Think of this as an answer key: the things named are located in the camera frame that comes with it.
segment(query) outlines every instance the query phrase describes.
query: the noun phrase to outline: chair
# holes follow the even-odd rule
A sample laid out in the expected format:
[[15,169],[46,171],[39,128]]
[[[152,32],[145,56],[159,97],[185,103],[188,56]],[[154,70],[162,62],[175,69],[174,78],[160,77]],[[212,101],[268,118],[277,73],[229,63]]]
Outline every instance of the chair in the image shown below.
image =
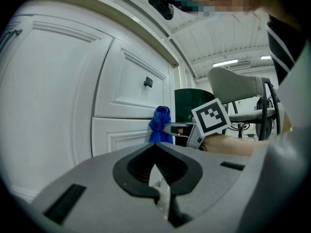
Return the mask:
[[[260,123],[261,129],[259,134],[259,141],[262,141],[264,138],[267,118],[272,118],[276,119],[277,134],[280,133],[280,116],[278,105],[271,82],[268,78],[241,75],[224,67],[212,68],[212,70],[209,71],[207,77],[214,96],[218,98],[222,104],[233,104],[235,114],[229,116],[231,122]],[[265,84],[268,84],[274,108],[267,108]],[[263,98],[262,110],[252,110],[249,113],[238,113],[235,101],[252,97]]]

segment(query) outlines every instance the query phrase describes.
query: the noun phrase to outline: striped shirt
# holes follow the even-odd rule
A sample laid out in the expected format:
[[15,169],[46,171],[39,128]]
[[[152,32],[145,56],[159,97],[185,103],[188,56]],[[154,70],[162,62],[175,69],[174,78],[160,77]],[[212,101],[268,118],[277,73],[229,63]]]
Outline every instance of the striped shirt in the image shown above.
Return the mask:
[[306,37],[287,24],[269,16],[267,23],[270,56],[281,84],[291,71],[306,43]]

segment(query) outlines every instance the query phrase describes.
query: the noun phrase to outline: person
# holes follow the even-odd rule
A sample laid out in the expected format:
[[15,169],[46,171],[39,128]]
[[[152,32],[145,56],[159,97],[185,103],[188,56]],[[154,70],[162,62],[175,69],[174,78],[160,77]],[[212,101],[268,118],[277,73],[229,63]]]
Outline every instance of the person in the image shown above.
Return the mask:
[[[267,33],[271,58],[281,84],[299,57],[307,37],[293,14],[282,0],[197,0],[202,6],[212,6],[218,12],[251,12],[264,10],[269,15]],[[282,133],[291,129],[285,113]],[[249,141],[222,134],[213,134],[204,139],[203,147],[208,152],[250,156],[255,148],[268,142]]]

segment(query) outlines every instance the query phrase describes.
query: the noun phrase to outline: cabinet drawer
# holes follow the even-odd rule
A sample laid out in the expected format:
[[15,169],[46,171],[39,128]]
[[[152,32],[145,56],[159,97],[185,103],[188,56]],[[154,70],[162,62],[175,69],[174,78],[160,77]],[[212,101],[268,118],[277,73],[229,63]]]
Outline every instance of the cabinet drawer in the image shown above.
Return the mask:
[[149,120],[93,118],[93,156],[148,142]]
[[[153,117],[159,105],[170,106],[168,63],[144,56],[144,49],[134,49],[115,39],[100,76],[95,117]],[[144,86],[146,77],[153,86]]]

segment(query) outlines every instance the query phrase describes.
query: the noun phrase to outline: black slot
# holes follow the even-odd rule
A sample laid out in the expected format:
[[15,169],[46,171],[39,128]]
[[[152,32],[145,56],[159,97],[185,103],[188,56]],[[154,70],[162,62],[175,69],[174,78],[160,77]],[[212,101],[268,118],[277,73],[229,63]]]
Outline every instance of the black slot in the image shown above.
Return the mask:
[[224,161],[220,164],[221,166],[227,167],[227,168],[231,168],[231,169],[235,169],[238,171],[243,171],[245,165],[242,164],[237,164],[237,163],[232,163],[232,162],[227,162]]
[[57,224],[62,224],[74,205],[84,193],[86,187],[73,184],[59,199],[44,213],[44,215]]

